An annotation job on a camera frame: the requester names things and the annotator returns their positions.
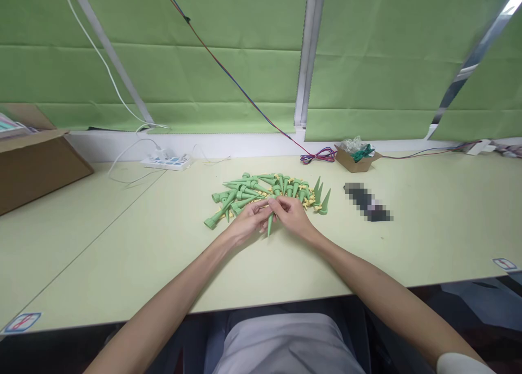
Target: label sticker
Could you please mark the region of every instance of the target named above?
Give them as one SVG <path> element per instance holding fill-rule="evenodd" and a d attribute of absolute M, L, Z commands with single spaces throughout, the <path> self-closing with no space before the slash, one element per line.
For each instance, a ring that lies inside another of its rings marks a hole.
<path fill-rule="evenodd" d="M 28 330 L 41 317 L 41 313 L 24 313 L 15 318 L 4 329 L 4 333 L 20 333 Z"/>
<path fill-rule="evenodd" d="M 510 272 L 510 271 L 518 271 L 518 267 L 514 265 L 511 261 L 505 259 L 505 258 L 499 258 L 499 259 L 492 259 L 495 264 L 497 264 L 499 267 L 501 267 L 504 271 Z"/>

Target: hand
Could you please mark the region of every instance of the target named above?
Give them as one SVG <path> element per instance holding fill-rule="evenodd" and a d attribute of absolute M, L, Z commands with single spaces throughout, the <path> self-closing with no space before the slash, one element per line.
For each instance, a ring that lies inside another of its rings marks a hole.
<path fill-rule="evenodd" d="M 255 230 L 259 230 L 259 232 L 262 233 L 266 230 L 268 217 L 272 214 L 272 209 L 266 207 L 267 205 L 267 200 L 247 204 L 243 211 L 221 235 L 224 235 L 233 246 L 239 246 L 243 244 Z"/>
<path fill-rule="evenodd" d="M 298 198 L 277 196 L 276 199 L 269 198 L 268 204 L 283 225 L 294 234 L 309 240 L 318 233 Z"/>

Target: white plug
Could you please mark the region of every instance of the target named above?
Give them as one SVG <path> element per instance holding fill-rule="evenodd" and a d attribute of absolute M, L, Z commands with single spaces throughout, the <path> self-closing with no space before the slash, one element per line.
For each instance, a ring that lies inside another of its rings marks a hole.
<path fill-rule="evenodd" d="M 165 148 L 157 148 L 156 156 L 163 161 L 170 159 L 169 152 Z"/>

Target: person's left hand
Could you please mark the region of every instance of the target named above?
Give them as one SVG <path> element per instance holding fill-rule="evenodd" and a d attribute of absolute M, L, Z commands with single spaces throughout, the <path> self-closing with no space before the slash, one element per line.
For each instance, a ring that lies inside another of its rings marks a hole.
<path fill-rule="evenodd" d="M 227 240 L 233 242 L 234 246 L 243 244 L 248 237 L 258 230 L 260 233 L 266 230 L 268 217 L 272 214 L 272 209 L 266 207 L 268 200 L 261 200 L 245 206 L 243 211 L 234 218 L 228 228 L 221 233 Z"/>

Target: forearm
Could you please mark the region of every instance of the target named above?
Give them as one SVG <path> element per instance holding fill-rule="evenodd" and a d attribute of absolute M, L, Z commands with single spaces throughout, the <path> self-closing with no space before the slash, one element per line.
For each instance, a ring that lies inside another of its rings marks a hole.
<path fill-rule="evenodd" d="M 233 246 L 219 236 L 114 336 L 86 373 L 142 373 L 173 335 Z"/>
<path fill-rule="evenodd" d="M 461 353 L 483 362 L 446 321 L 391 276 L 319 232 L 308 241 L 364 304 L 416 347 L 433 367 L 446 352 Z"/>

